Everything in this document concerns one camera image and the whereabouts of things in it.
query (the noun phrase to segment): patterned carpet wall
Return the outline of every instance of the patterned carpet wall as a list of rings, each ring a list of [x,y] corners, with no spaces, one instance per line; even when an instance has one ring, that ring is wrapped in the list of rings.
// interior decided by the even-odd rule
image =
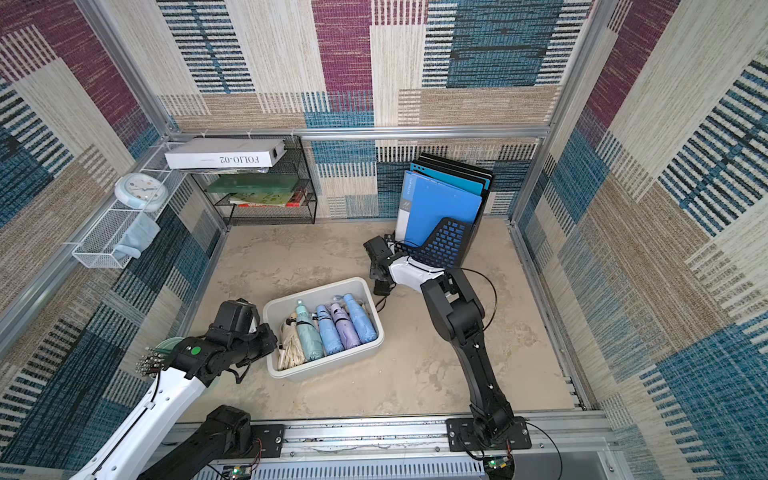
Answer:
[[[304,141],[317,191],[317,216],[397,217],[403,174],[419,152],[492,170],[485,214],[514,206],[537,138],[465,138],[430,141]]]
[[[72,1],[0,4],[0,311],[157,139]]]
[[[185,131],[547,124],[591,0],[105,0]],[[525,150],[535,139],[523,139]],[[313,141],[318,216],[393,217],[428,150],[493,167],[506,214],[521,140]]]
[[[179,333],[220,237],[204,201],[182,184],[141,258],[79,266],[0,360],[1,477],[68,478],[136,406],[136,362]]]
[[[635,478],[768,478],[768,3],[620,0],[520,222]]]
[[[71,1],[0,5],[0,310],[159,138]],[[188,184],[126,270],[78,267],[0,359],[0,478],[68,478],[133,409],[219,238]]]

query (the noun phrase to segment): wire mesh shelf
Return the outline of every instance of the wire mesh shelf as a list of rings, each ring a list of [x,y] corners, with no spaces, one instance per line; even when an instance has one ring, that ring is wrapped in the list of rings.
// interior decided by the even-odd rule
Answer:
[[[275,138],[270,136],[252,136],[252,138]],[[270,167],[267,173],[296,174],[300,179],[299,189],[304,191],[301,204],[297,207],[281,207],[263,205],[257,207],[241,207],[230,202],[237,194],[209,192],[208,187],[220,177],[218,174],[192,174],[192,178],[200,189],[208,196],[208,200],[218,210],[228,227],[235,225],[280,225],[284,223],[315,223],[317,215],[317,195],[310,176],[306,155],[298,137],[289,135],[280,137],[285,140],[286,153]]]
[[[123,234],[139,214],[146,214],[152,220],[157,220],[187,177],[187,174],[180,170],[171,170],[164,154],[165,149],[158,148],[138,172],[158,179],[168,190],[166,200],[154,212],[130,208],[119,200],[113,201],[72,252],[72,256],[84,266],[122,269],[128,265],[131,257],[115,250]]]

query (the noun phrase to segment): black wire rack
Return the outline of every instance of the black wire rack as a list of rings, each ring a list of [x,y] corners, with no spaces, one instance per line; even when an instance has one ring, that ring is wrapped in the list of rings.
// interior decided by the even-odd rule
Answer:
[[[228,138],[248,138],[248,136],[229,136]],[[288,223],[315,223],[317,218],[317,194],[310,175],[301,138],[286,136],[252,136],[250,138],[282,138],[285,140],[286,153],[274,164],[268,173],[296,174],[299,177],[297,189],[303,189],[304,195],[298,207],[241,207],[230,202],[232,194],[207,191],[207,188],[220,175],[192,174],[192,178],[205,193],[205,196],[219,212],[228,227],[236,225],[284,225]]]

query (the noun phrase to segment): white wire basket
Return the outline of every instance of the white wire basket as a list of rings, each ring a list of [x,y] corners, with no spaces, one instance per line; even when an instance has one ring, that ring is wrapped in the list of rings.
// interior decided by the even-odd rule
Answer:
[[[72,256],[87,268],[125,268],[131,257],[115,251],[123,233],[141,213],[147,214],[152,220],[157,220],[187,176],[180,170],[171,170],[168,167],[165,161],[165,148],[162,147],[152,154],[139,172],[157,178],[165,185],[168,190],[165,202],[156,211],[145,212],[144,209],[130,208],[119,200],[113,201],[72,252]]]

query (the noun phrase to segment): cable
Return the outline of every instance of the cable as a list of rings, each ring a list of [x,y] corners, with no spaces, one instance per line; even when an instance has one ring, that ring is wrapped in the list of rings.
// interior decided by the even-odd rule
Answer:
[[[381,300],[376,302],[376,312],[381,312],[382,310],[384,310],[384,307],[386,306],[386,299],[387,297],[383,297]]]
[[[552,442],[552,445],[554,445],[554,449],[558,451],[558,458],[560,459],[560,474],[558,475],[558,480],[560,480],[560,478],[562,478],[562,476],[563,476],[563,455],[560,454],[560,449],[558,448],[558,444],[554,442],[552,437],[549,436],[549,434],[547,432],[545,432],[544,430],[540,429],[536,425],[530,423],[528,420],[525,421],[525,424],[529,425],[529,426],[531,426],[531,427],[533,427],[535,429],[537,429],[539,432],[541,432],[544,435],[546,435],[547,438],[549,439],[549,441]]]
[[[206,465],[206,466],[209,466],[211,470],[213,470],[214,472],[216,472],[216,475],[219,475],[221,478],[224,478],[224,480],[230,480],[230,479],[229,479],[229,477],[227,477],[225,474],[223,474],[223,473],[219,472],[218,470],[216,470],[216,469],[214,468],[214,466],[213,466],[213,465],[211,465],[210,463],[207,463],[207,464],[205,464],[205,465]]]
[[[477,273],[479,276],[481,276],[484,279],[486,279],[488,281],[488,283],[491,284],[491,288],[493,289],[493,313],[491,313],[491,319],[488,321],[488,324],[486,326],[482,327],[482,331],[484,332],[484,331],[487,330],[488,327],[491,326],[491,323],[493,322],[493,317],[496,316],[496,309],[498,308],[498,295],[496,294],[496,287],[493,285],[493,282],[491,281],[491,279],[486,277],[483,273],[480,273],[477,270],[473,270],[471,268],[464,268],[463,266],[460,266],[459,268],[462,269],[462,270],[466,270],[468,272]]]
[[[150,400],[151,403],[154,403],[154,397],[157,396],[157,391],[160,389],[160,372],[161,371],[162,369],[157,371],[157,383],[154,386],[154,393],[152,394],[152,399]],[[101,460],[101,463],[98,464],[98,467],[96,467],[96,469],[91,473],[91,475],[96,475],[96,472],[101,470],[101,467],[104,466],[104,463],[106,463],[107,458],[109,458],[112,455],[112,453],[114,453],[114,450],[118,447],[118,445],[120,445],[123,442],[123,440],[125,440],[125,437],[133,429],[133,427],[135,427],[136,424],[139,423],[139,420],[141,420],[141,417],[144,416],[144,413],[147,413],[147,410],[149,410],[147,407],[144,407],[144,410],[141,410],[141,413],[139,414],[139,416],[136,417],[133,423],[131,423],[131,426],[128,427],[128,430],[126,430],[123,436],[120,437],[118,442],[114,444],[114,447],[112,447],[112,450],[110,450],[109,453]]]
[[[472,457],[472,460],[476,460],[477,462],[482,462],[485,458],[485,450],[480,449],[480,456],[475,456],[472,452],[469,451],[467,448],[467,445],[464,443],[464,439],[462,439],[461,434],[458,435],[458,442],[462,444],[462,447],[464,448],[464,451],[467,452],[467,455]]]
[[[263,448],[263,446],[261,445],[261,439],[256,439],[256,441],[259,442],[259,452],[253,458],[253,462],[250,464],[251,475],[253,475],[253,473],[256,471],[257,468],[259,468],[259,464],[261,463],[261,449]]]
[[[409,262],[409,260],[410,260],[411,258],[412,258],[412,257],[411,257],[410,255],[408,255],[408,257],[406,258],[406,263],[407,263],[408,265],[410,265],[410,266],[414,267],[414,268],[417,268],[417,269],[421,270],[422,272],[427,272],[427,273],[440,273],[440,272],[444,272],[444,271],[445,271],[445,269],[440,269],[440,270],[427,270],[427,269],[421,268],[421,267],[420,267],[420,266],[418,266],[418,265],[414,265],[413,263],[410,263],[410,262]],[[463,266],[458,266],[458,267],[456,267],[456,268],[458,268],[459,270],[465,270],[465,271],[467,271],[467,272],[473,272],[473,273],[477,273],[479,276],[481,276],[481,277],[483,277],[484,279],[486,279],[486,280],[488,281],[488,283],[491,285],[491,288],[493,289],[493,313],[491,313],[491,319],[488,321],[488,324],[487,324],[486,326],[482,327],[482,331],[484,332],[484,331],[486,331],[486,330],[487,330],[487,328],[488,328],[488,327],[490,327],[490,326],[491,326],[491,322],[493,322],[493,319],[494,319],[494,317],[496,316],[496,309],[498,308],[498,294],[496,293],[496,287],[494,286],[494,284],[493,284],[493,282],[491,281],[491,279],[489,279],[488,277],[486,277],[486,276],[485,276],[485,274],[478,272],[477,270],[473,270],[473,269],[471,269],[471,268],[464,268]]]

